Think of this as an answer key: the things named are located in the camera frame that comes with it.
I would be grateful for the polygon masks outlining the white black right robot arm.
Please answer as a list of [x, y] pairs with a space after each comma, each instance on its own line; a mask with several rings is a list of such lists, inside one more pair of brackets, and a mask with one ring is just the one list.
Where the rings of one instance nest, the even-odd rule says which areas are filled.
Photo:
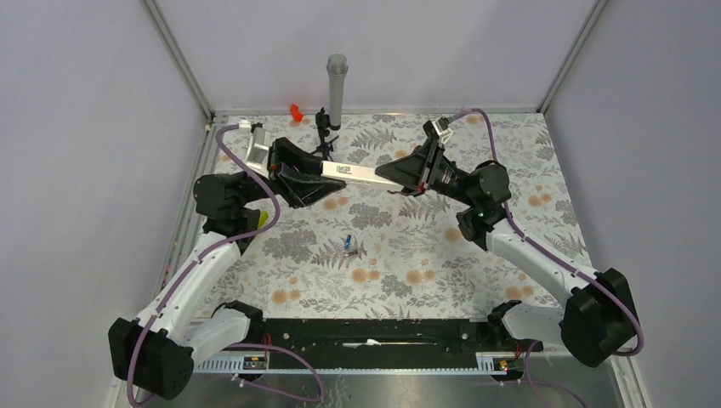
[[383, 164], [375, 174], [400, 185], [404, 196], [431, 190], [467, 205], [457, 214], [465, 240], [504, 258], [540, 284], [558, 307], [508, 301], [490, 315], [489, 342], [508, 350], [519, 340], [563, 346], [579, 362], [599, 366], [612, 355], [642, 351], [644, 332], [628, 281], [617, 269], [600, 272], [579, 264], [523, 229], [508, 207], [510, 181], [493, 154], [473, 171], [445, 156], [450, 120], [428, 121], [424, 143], [409, 156]]

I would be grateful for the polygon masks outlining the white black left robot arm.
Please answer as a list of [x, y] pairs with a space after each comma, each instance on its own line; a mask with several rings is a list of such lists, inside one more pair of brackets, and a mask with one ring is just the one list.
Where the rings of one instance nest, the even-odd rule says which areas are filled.
[[269, 349], [263, 313], [232, 301], [199, 325], [192, 320], [201, 303], [253, 239], [280, 218], [280, 201], [292, 208], [314, 204], [344, 188], [324, 166], [331, 147], [306, 152], [285, 138], [264, 146], [252, 142], [238, 173], [211, 173], [192, 190], [196, 212], [206, 221], [196, 246], [168, 284], [132, 320], [117, 319], [108, 333], [113, 371], [126, 381], [128, 401], [142, 406], [134, 390], [173, 400], [196, 366], [238, 343], [243, 349]]

